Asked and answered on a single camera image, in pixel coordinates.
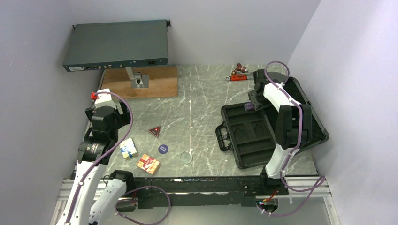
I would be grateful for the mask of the purple poker chip stack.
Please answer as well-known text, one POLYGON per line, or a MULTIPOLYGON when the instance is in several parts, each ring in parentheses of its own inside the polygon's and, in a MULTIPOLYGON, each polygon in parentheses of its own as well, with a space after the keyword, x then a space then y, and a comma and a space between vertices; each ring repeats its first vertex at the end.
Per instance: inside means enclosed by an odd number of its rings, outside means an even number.
POLYGON ((252 111, 252 110, 254 110, 254 106, 253 106, 253 104, 252 104, 251 102, 247 102, 247 103, 245 103, 245 105, 244 105, 244 109, 245 109, 246 111, 252 111))

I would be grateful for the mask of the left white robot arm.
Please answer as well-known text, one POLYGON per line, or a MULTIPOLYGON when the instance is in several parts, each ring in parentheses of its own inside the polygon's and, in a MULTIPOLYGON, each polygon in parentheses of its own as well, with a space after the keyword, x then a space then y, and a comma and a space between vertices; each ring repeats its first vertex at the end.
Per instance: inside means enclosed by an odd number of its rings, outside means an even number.
POLYGON ((79 146, 74 182, 59 225, 99 225, 121 196, 135 190, 133 174, 116 170, 99 198, 94 198, 110 156, 122 142, 119 129, 132 125, 130 106, 109 100, 86 109, 86 115, 91 126, 79 146))

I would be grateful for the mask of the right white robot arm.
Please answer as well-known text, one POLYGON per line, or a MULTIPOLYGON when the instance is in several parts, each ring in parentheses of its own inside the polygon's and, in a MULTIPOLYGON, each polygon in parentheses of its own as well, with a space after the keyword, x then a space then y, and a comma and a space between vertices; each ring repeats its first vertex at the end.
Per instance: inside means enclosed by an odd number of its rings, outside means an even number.
POLYGON ((264 105, 272 106, 277 112, 274 136, 275 150, 260 175, 259 190, 269 195, 284 188, 288 164, 301 146, 312 136, 312 109, 295 100, 285 89, 284 83, 271 79, 269 73, 259 69, 253 73, 254 91, 249 93, 250 101, 245 110, 259 110, 264 105))

